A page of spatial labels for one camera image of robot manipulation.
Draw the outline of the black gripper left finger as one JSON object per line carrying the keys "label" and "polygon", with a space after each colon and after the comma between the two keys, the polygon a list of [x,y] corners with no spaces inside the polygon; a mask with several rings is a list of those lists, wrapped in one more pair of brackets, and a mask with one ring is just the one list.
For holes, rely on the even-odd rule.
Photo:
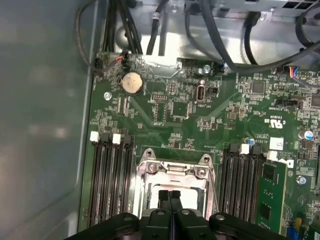
{"label": "black gripper left finger", "polygon": [[68,240],[169,240],[172,204],[169,191],[160,190],[158,208],[147,209],[142,217],[124,212],[80,231]]}

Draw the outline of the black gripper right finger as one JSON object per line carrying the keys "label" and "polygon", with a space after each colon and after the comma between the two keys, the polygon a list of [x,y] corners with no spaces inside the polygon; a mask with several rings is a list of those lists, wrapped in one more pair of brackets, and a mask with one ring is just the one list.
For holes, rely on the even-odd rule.
{"label": "black gripper right finger", "polygon": [[285,236],[226,213],[215,213],[206,220],[198,211],[183,208],[181,194],[171,192],[175,240],[286,240]]}

